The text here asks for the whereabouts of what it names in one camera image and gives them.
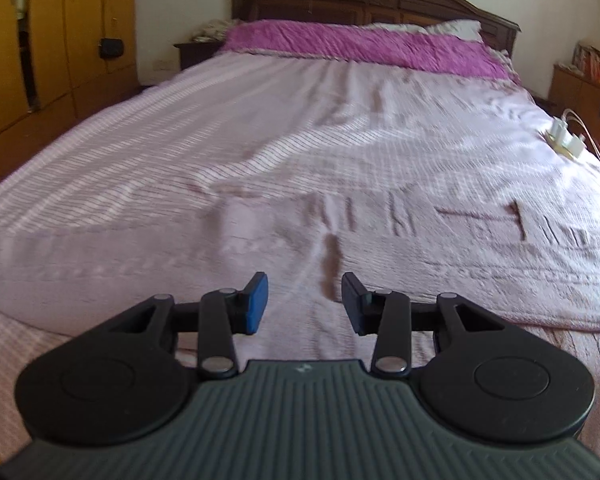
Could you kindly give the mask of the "small black shoulder bag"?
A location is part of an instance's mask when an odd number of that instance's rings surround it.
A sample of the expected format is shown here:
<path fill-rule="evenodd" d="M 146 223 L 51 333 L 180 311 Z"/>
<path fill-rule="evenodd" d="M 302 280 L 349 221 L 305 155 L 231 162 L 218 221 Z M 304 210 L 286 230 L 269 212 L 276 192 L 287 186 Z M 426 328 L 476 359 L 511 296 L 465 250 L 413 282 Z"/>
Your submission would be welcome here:
<path fill-rule="evenodd" d="M 102 60 L 110 61 L 124 55 L 124 41 L 120 38 L 102 37 L 98 44 L 98 55 Z"/>

